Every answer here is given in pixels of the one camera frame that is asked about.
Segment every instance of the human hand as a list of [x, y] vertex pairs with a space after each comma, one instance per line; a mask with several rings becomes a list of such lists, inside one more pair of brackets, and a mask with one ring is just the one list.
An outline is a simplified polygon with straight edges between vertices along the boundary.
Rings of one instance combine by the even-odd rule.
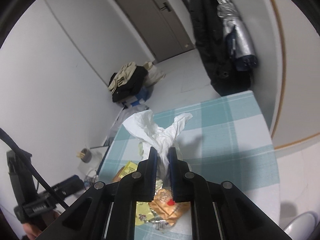
[[[59, 213], [56, 211], [52, 211], [53, 218], [57, 219], [59, 216]], [[38, 237], [42, 231], [35, 225], [29, 224], [29, 223], [24, 223], [22, 224], [23, 230], [25, 231], [27, 237], [30, 240], [35, 240], [36, 237]]]

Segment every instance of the crumpled tissue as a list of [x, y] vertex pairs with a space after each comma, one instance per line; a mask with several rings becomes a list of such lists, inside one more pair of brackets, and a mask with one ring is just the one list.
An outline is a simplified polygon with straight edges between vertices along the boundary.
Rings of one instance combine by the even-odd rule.
[[146, 110], [133, 114], [123, 122], [127, 131], [142, 142], [142, 160], [148, 159], [151, 147], [157, 150], [157, 177], [164, 182], [164, 185], [169, 185], [169, 160], [167, 156], [169, 148], [175, 147], [178, 159], [182, 160], [176, 139], [191, 117], [190, 113], [180, 114], [174, 118], [172, 125], [164, 129], [153, 121], [152, 110]]

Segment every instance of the screw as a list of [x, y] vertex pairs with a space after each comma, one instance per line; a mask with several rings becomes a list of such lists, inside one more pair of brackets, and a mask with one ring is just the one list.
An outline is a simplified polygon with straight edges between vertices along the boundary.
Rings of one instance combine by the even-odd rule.
[[222, 183], [222, 186], [226, 189], [231, 189], [232, 183], [230, 181], [225, 181], [224, 183]]
[[134, 179], [140, 178], [141, 177], [141, 173], [138, 171], [135, 171], [132, 173], [131, 175]]
[[192, 179], [195, 176], [195, 174], [191, 171], [188, 171], [186, 172], [186, 174], [184, 174], [184, 176], [188, 179]]
[[103, 188], [103, 187], [104, 187], [104, 183], [101, 182], [101, 181], [98, 181], [98, 182], [96, 182], [96, 183], [94, 184], [94, 188], [95, 188], [95, 189], [101, 189], [101, 188]]

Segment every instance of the door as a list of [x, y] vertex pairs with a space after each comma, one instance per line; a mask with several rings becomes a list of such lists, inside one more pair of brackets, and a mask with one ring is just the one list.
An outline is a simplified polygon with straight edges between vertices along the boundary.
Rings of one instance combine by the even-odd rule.
[[157, 62], [194, 49], [167, 0], [115, 0]]

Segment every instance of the blue checkered tablecloth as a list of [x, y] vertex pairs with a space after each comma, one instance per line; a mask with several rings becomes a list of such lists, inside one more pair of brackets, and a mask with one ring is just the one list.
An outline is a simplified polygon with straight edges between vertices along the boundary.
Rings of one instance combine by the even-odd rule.
[[[279, 222], [279, 174], [270, 134], [252, 91], [221, 97], [154, 115], [163, 128], [175, 116], [191, 113], [177, 141], [183, 159], [206, 180], [230, 180], [276, 223]], [[110, 183], [128, 161], [141, 160], [139, 141], [122, 125], [102, 165], [99, 180]], [[136, 227], [135, 239], [191, 239], [190, 213], [165, 234]]]

